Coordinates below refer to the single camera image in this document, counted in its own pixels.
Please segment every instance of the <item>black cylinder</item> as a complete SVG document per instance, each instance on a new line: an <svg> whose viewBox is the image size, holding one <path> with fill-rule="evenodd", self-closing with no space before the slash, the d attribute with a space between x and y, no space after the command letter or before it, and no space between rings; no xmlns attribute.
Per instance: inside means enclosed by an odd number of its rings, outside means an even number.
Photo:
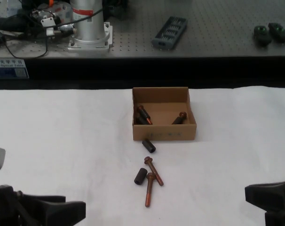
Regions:
<svg viewBox="0 0 285 226"><path fill-rule="evenodd" d="M174 124L182 124L183 123L183 117L177 117L176 119L175 119L175 121L172 123L172 125L174 125Z"/></svg>
<svg viewBox="0 0 285 226"><path fill-rule="evenodd" d="M147 113L147 111L143 108L138 108L138 113L141 115L143 119L150 119L151 117Z"/></svg>
<svg viewBox="0 0 285 226"><path fill-rule="evenodd" d="M143 180L146 178L147 173L148 171L145 168L141 168L134 179L134 183L141 185L143 183Z"/></svg>
<svg viewBox="0 0 285 226"><path fill-rule="evenodd" d="M143 119L141 116L136 117L136 123L141 125L148 125L147 121Z"/></svg>
<svg viewBox="0 0 285 226"><path fill-rule="evenodd" d="M144 145L145 148L147 148L147 150L150 153L153 153L156 150L156 147L151 143L151 141L149 141L148 139L144 139L142 141L142 144Z"/></svg>

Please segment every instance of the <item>copper bolt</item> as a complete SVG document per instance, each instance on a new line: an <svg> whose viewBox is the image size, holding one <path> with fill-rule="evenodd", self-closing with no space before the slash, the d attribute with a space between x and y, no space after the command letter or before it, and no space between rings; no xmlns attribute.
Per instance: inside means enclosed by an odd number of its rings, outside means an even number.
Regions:
<svg viewBox="0 0 285 226"><path fill-rule="evenodd" d="M182 117L183 119L186 119L186 112L180 112L179 116Z"/></svg>
<svg viewBox="0 0 285 226"><path fill-rule="evenodd" d="M148 173L146 178L148 179L148 188L147 188L147 195L146 195L146 204L145 204L145 206L146 207L150 207L154 174L153 173Z"/></svg>
<svg viewBox="0 0 285 226"><path fill-rule="evenodd" d="M177 117L175 119L175 121L172 123L172 125L174 125L174 124L182 124L183 121L186 119L186 117L187 117L186 112L180 112L179 113L179 117Z"/></svg>
<svg viewBox="0 0 285 226"><path fill-rule="evenodd" d="M151 171L154 173L156 180L158 181L160 186L163 186L163 181L160 178L159 174L157 173L157 170L155 169L153 163L152 163L153 159L151 157L145 157L144 158L144 164L148 165L151 169Z"/></svg>

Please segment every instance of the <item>white tablecloth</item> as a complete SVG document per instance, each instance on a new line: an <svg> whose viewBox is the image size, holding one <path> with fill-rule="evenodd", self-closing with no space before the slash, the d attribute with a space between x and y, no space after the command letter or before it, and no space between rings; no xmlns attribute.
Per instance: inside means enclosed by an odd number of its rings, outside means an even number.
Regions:
<svg viewBox="0 0 285 226"><path fill-rule="evenodd" d="M132 140L131 90L0 90L0 185L85 201L79 226L264 226L244 187L285 180L285 89L190 90L195 141ZM133 180L150 155L165 185Z"/></svg>

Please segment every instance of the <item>black cable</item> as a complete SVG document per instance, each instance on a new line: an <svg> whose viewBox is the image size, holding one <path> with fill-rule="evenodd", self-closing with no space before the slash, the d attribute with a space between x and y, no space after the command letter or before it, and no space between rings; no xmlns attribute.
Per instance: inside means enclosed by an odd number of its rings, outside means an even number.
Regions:
<svg viewBox="0 0 285 226"><path fill-rule="evenodd" d="M48 38L47 38L47 34L46 34L46 29L43 27L42 24L39 24L39 23L37 23L36 21L32 20L32 19L31 19L28 15L26 15L26 14L16 14L16 15L10 16L10 17L8 17L1 25L4 25L5 22L8 22L11 18L14 18L14 17L16 17L16 16L25 16L25 17L27 17L31 22L33 22L34 24L37 24L38 26L40 26L40 27L43 28L44 34L45 34L45 36L46 36L46 37L45 37L45 52L44 52L43 54L41 54L41 55L39 55L39 56L35 56L35 57L24 57L24 58L18 57L18 56L15 56L15 55L12 53L12 51L9 49L7 43L1 38L1 36L4 35L4 34L2 34L2 33L0 33L0 40L2 41L2 43L3 43L3 44L5 45L5 47L7 48L8 52L9 52L14 58L25 60L25 59L35 59L35 58L43 57L46 53L48 53Z"/></svg>
<svg viewBox="0 0 285 226"><path fill-rule="evenodd" d="M78 23L78 22L81 22L81 21L90 19L90 18L92 18L92 17L98 15L99 13L101 13L101 12L103 11L103 9L104 9L104 7L103 7L102 9L96 11L96 12L93 13L92 15L87 16L87 17L84 17L84 18L79 19L79 20L75 20L75 21L71 21L71 22L67 22L67 23L61 23L61 24L57 24L57 25L53 25L53 26L47 26L47 27L44 27L43 25L41 25L41 24L39 24L39 23L33 21L28 15L25 15L25 14L16 14L16 15L13 15L13 16L8 17L1 25L3 25L3 24L4 24L5 22L7 22L9 19L11 19L11 18L13 18L13 17L15 17L15 16L25 16L25 17L27 17L30 21L34 22L34 24L38 24L39 26L41 26L41 27L43 28L44 34L45 34L45 52L44 52L43 54L39 55L39 56L36 56L36 57L25 57L25 58L21 58L21 57L15 56L15 55L12 53L12 51L9 49L9 47L7 46L6 42L3 41L1 37L0 37L0 38L1 38L2 43L3 43L3 44L5 45L5 47L7 48L8 52L9 52L14 58L17 58L17 59L35 59L35 58L43 57L43 56L46 55L47 52L48 52L48 38L50 38L50 37L48 37L47 34L46 34L46 29L47 29L47 28L57 28L57 27L60 27L60 26L63 26L63 25L75 24L75 23Z"/></svg>

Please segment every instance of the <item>cardboard box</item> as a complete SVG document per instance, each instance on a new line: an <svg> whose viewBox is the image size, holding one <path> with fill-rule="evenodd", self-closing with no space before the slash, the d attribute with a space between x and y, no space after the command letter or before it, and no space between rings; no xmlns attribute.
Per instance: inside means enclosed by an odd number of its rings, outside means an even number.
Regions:
<svg viewBox="0 0 285 226"><path fill-rule="evenodd" d="M188 87L133 88L133 140L193 140L197 124L190 108ZM137 107L143 105L153 125L138 125ZM187 119L181 125L172 125L186 112Z"/></svg>

